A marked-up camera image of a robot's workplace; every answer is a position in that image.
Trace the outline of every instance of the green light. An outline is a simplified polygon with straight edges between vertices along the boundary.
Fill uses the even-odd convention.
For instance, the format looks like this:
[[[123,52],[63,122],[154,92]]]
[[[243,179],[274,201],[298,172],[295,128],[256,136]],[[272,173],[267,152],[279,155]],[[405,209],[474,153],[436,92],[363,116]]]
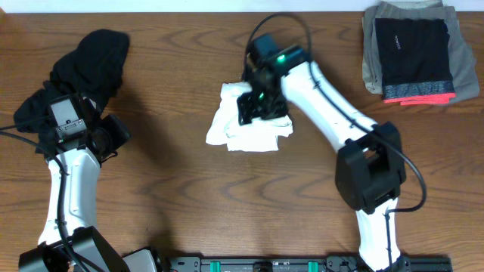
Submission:
[[[286,55],[281,55],[278,57],[278,62],[283,62],[286,59]]]

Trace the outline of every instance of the gray cloth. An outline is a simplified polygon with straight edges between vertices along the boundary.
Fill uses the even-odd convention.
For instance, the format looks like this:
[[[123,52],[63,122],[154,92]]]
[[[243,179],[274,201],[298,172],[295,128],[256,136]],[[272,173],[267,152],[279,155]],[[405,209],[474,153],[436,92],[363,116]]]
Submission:
[[[472,49],[466,44],[459,29],[457,14],[454,7],[443,7],[442,2],[433,3],[428,8],[405,10],[397,8],[388,2],[381,2],[377,7],[366,10],[362,18],[364,32],[363,81],[366,88],[373,94],[382,94],[381,66],[378,55],[377,37],[374,35],[374,18],[393,19],[443,19],[448,28],[449,67],[453,77],[456,98],[450,103],[470,99],[479,95],[479,81],[476,71],[476,59]]]

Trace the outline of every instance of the garment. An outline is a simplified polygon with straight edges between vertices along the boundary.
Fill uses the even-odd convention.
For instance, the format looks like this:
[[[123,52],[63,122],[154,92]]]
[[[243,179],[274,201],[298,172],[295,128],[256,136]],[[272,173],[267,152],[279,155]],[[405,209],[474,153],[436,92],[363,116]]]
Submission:
[[[102,112],[109,98],[121,86],[123,65],[128,54],[129,37],[125,33],[100,29],[89,33],[76,50],[58,60],[44,82],[44,88],[27,98],[14,114],[15,124],[48,116],[55,98],[79,94],[96,103]],[[53,120],[19,127],[20,132],[39,133],[40,144],[54,139]]]
[[[375,29],[386,102],[455,97],[444,20],[376,18]]]
[[[365,12],[363,21],[364,29],[364,57],[363,57],[363,81],[365,87],[374,94],[382,94],[381,66],[378,54],[377,39],[374,35],[375,18],[393,19],[443,19],[448,27],[450,35],[448,41],[449,68],[453,77],[453,86],[456,97],[450,103],[470,99],[479,95],[479,81],[475,71],[476,59],[472,49],[465,43],[461,35],[457,14],[454,7],[436,7],[420,10],[405,10],[397,8],[388,2],[381,2],[377,7],[371,7]]]
[[[255,118],[251,124],[239,125],[237,98],[250,91],[252,88],[248,82],[222,85],[222,101],[206,134],[207,144],[227,144],[228,151],[277,151],[278,136],[288,137],[293,133],[289,116],[270,120]]]

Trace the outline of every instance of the cable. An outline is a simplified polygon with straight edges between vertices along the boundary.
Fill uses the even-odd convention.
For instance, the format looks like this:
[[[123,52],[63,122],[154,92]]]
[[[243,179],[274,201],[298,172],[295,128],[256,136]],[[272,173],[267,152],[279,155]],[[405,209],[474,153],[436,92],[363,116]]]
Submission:
[[[378,134],[375,134],[373,131],[370,131],[367,128],[365,128],[364,126],[357,123],[353,118],[351,118],[350,116],[348,116],[348,114],[346,114],[343,110],[341,110],[341,108],[338,107],[338,105],[333,100],[331,100],[331,98],[329,98],[329,96],[323,91],[323,89],[320,86],[319,81],[316,79],[314,73],[312,72],[312,61],[313,61],[313,59],[312,59],[311,30],[309,29],[306,22],[303,19],[301,19],[300,17],[298,17],[297,15],[292,14],[292,13],[287,13],[287,12],[275,13],[275,14],[267,16],[264,20],[262,20],[256,26],[256,28],[250,34],[249,41],[247,42],[247,46],[246,46],[246,49],[245,49],[244,72],[242,74],[242,79],[244,79],[245,73],[246,73],[247,53],[248,53],[247,50],[249,48],[250,42],[252,41],[252,38],[256,34],[257,30],[259,30],[259,28],[262,26],[262,24],[264,24],[265,22],[267,22],[268,20],[270,20],[274,17],[280,17],[280,16],[293,18],[295,21],[300,23],[302,25],[302,27],[304,28],[304,30],[306,31],[306,38],[307,38],[307,42],[308,42],[309,73],[311,75],[311,79],[314,82],[316,88],[319,90],[319,92],[321,92],[321,94],[324,96],[324,98],[326,98],[326,100],[331,104],[331,106],[333,106],[339,113],[341,113],[341,115],[343,115],[346,119],[348,119],[348,121],[352,125],[354,125],[358,129],[360,129],[364,133],[369,134],[374,140],[376,140],[377,142],[382,144],[384,147],[386,147],[389,150],[391,150],[392,152],[394,152],[397,156],[401,157],[405,161],[405,163],[407,163],[407,165],[411,168],[411,170],[415,173],[415,176],[417,177],[417,179],[420,183],[420,186],[422,188],[422,198],[417,205],[415,205],[411,208],[389,209],[389,210],[386,210],[386,212],[384,214],[385,219],[386,219],[386,237],[387,237],[387,245],[388,245],[387,250],[388,250],[388,259],[389,259],[389,270],[392,271],[392,250],[391,250],[391,247],[390,247],[391,246],[391,240],[390,240],[390,235],[389,235],[389,220],[390,220],[389,214],[392,213],[392,212],[395,212],[395,213],[397,213],[397,212],[415,212],[415,211],[417,211],[418,209],[420,209],[424,206],[425,201],[427,200],[427,186],[425,185],[424,177],[422,176],[422,174],[418,170],[417,166],[402,151],[400,151],[398,148],[394,147],[393,144],[390,143],[387,139],[382,138]]]
[[[11,128],[20,128],[20,127],[23,127],[25,125],[30,125],[32,123],[35,123],[35,122],[38,122],[38,121],[43,121],[43,120],[46,120],[46,119],[49,119],[49,118],[50,118],[50,116],[44,116],[44,117],[36,118],[36,119],[30,120],[30,121],[27,121],[27,122],[18,123],[16,125],[8,125],[8,126],[5,126],[3,128],[0,128],[0,131],[6,130],[6,129],[11,129]]]
[[[59,166],[60,188],[59,188],[59,198],[57,199],[57,219],[55,222],[57,224],[57,228],[59,229],[60,240],[62,241],[62,245],[66,249],[67,254],[72,258],[72,260],[75,261],[76,264],[78,264],[85,272],[89,272],[89,269],[77,258],[76,253],[70,247],[69,242],[67,241],[67,229],[65,228],[65,223],[64,223],[64,193],[66,188],[67,175],[66,175],[66,169],[62,165],[62,162],[56,156],[54,156],[54,154],[48,151],[47,148],[27,138],[24,138],[12,133],[8,133],[8,132],[3,132],[3,131],[0,131],[0,135],[22,141],[24,143],[27,143],[36,147],[37,149],[41,150],[45,155],[47,155],[49,158],[53,159]]]

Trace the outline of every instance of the wooden table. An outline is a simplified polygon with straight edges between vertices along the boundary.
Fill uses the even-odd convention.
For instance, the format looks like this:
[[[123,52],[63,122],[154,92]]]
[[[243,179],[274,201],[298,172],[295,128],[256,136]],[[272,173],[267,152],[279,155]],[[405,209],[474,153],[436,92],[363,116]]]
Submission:
[[[120,254],[152,245],[165,255],[326,255],[358,252],[355,213],[334,185],[336,156],[295,107],[278,152],[229,153],[205,144],[223,82],[236,82],[247,37],[266,14],[17,14],[0,24],[0,125],[42,87],[55,61],[95,29],[127,32],[131,47],[117,114],[133,139],[103,165],[98,229]],[[450,107],[400,107],[361,80],[363,13],[312,13],[315,58],[357,108],[394,122],[429,189],[424,209],[398,215],[400,249],[446,254],[456,270],[484,260],[484,97]],[[484,88],[484,13],[460,13]],[[262,29],[304,45],[299,26]],[[0,138],[0,270],[16,270],[48,211],[50,175],[33,148]],[[420,188],[408,172],[400,206]]]

